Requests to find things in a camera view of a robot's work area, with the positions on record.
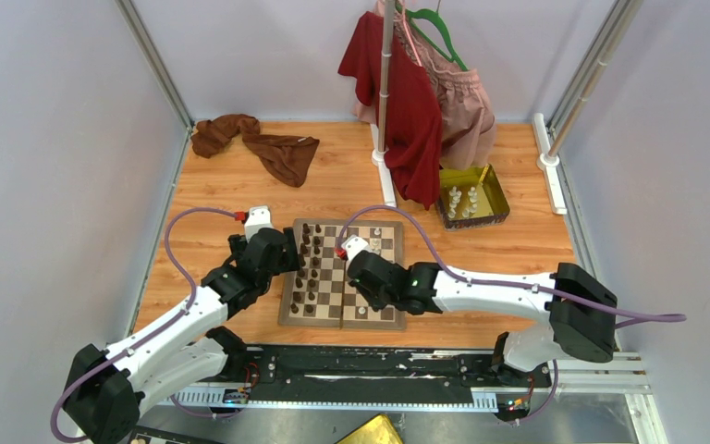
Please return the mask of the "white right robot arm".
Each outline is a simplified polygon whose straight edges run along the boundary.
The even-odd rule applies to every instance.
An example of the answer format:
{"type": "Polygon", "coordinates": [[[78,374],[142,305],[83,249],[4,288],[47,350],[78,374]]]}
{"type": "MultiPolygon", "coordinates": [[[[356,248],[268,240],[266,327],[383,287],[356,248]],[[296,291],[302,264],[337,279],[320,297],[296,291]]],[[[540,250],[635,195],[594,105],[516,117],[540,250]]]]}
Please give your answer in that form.
{"type": "Polygon", "coordinates": [[[602,364],[613,358],[618,299],[578,265],[561,263],[554,273],[518,276],[444,269],[437,263],[405,268],[368,247],[340,255],[349,261],[350,286],[375,310],[476,311],[532,320],[532,327],[497,339],[491,373],[503,386],[516,385],[554,359],[602,364]]]}

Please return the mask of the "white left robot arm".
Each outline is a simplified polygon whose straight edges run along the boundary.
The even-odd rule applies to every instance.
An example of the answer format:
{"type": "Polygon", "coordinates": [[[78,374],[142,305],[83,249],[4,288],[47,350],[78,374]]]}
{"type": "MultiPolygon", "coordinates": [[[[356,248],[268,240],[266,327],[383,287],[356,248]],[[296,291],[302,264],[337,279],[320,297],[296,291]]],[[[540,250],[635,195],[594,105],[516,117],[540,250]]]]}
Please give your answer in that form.
{"type": "Polygon", "coordinates": [[[243,341],[224,324],[300,268],[292,228],[271,226],[229,239],[231,254],[190,295],[149,326],[103,349],[88,344],[73,357],[51,420],[66,443],[117,443],[156,404],[217,375],[239,380],[243,341]]]}

